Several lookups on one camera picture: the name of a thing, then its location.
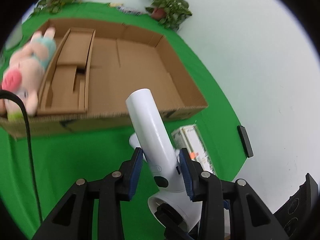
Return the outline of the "small plant red pot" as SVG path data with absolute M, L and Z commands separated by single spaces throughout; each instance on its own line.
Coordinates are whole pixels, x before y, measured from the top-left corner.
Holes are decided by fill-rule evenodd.
M 150 6 L 145 7 L 146 12 L 165 29 L 178 31 L 180 25 L 193 15 L 186 0 L 150 0 L 150 2 Z

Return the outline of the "green table cloth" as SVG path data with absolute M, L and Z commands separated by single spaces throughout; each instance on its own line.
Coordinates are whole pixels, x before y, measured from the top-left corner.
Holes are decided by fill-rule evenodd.
M 235 178 L 246 160 L 237 131 L 240 121 L 205 65 L 175 32 L 147 15 L 124 14 L 101 3 L 71 4 L 58 17 L 126 23 L 165 35 L 208 102 L 208 107 L 199 114 L 168 122 L 166 129 L 196 124 L 218 177 L 228 181 Z M 1 199 L 23 233 L 31 238 L 39 227 L 39 215 L 48 215 L 77 179 L 101 179 L 129 159 L 133 153 L 128 143 L 132 131 L 131 127 L 121 127 L 33 137 L 39 200 L 34 197 L 26 140 L 16 140 L 1 131 Z

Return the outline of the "pink pig plush toy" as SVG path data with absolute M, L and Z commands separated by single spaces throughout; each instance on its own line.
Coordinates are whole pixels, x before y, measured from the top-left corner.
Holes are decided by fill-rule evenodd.
M 15 51 L 4 71 L 1 89 L 18 96 L 28 116 L 34 116 L 39 104 L 38 92 L 44 74 L 57 49 L 55 28 L 36 31 L 22 48 Z

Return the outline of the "white hair dryer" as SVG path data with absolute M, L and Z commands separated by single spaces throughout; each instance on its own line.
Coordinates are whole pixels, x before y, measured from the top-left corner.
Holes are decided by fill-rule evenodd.
M 127 110 L 137 140 L 159 191 L 148 198 L 153 215 L 162 204 L 168 204 L 182 218 L 179 226 L 190 232 L 200 221 L 200 202 L 188 197 L 176 150 L 171 144 L 152 93 L 139 89 L 126 99 Z

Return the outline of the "yellow small packet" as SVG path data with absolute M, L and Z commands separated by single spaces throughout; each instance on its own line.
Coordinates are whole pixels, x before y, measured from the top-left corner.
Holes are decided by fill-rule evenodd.
M 109 3 L 109 7 L 115 8 L 115 7 L 122 7 L 123 3 Z

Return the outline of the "white green rectangular carton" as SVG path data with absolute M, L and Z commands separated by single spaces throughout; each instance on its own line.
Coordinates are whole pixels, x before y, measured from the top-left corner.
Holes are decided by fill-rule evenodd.
M 204 171 L 216 174 L 207 148 L 196 124 L 181 126 L 171 133 L 176 148 L 186 148 L 191 160 L 201 164 Z

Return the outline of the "white kettle black lid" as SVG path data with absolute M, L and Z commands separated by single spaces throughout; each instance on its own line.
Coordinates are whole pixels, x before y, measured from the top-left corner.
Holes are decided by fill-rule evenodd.
M 17 46 L 23 38 L 22 22 L 18 22 L 5 42 L 5 49 L 10 50 Z

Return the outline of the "brown cardboard box tray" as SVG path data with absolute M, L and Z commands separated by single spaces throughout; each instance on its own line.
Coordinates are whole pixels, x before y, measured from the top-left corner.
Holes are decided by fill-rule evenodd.
M 85 18 L 51 18 L 31 32 L 56 30 L 57 46 L 70 28 L 95 29 L 89 72 L 88 110 L 83 114 L 30 118 L 33 137 L 95 131 L 131 124 L 126 99 L 151 90 L 165 121 L 184 120 L 208 104 L 168 39 L 134 25 Z

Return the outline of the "patterned small packet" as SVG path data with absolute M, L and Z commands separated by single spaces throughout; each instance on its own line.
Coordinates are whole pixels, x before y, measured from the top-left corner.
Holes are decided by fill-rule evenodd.
M 137 16 L 137 15 L 141 15 L 142 14 L 142 12 L 139 11 L 139 10 L 127 8 L 127 7 L 124 7 L 124 6 L 118 6 L 117 10 L 119 12 L 122 12 L 124 14 L 129 14 L 129 15 L 136 15 Z

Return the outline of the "black flat device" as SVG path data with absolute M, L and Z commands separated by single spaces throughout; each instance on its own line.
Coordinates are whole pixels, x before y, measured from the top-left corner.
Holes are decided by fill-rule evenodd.
M 252 146 L 246 131 L 246 128 L 242 125 L 237 126 L 238 134 L 247 158 L 251 158 L 254 156 Z

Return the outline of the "brown cardboard insert divider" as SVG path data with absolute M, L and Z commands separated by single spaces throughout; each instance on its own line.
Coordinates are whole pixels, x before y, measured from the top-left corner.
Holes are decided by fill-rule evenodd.
M 87 112 L 94 38 L 95 29 L 67 30 L 43 78 L 37 115 Z

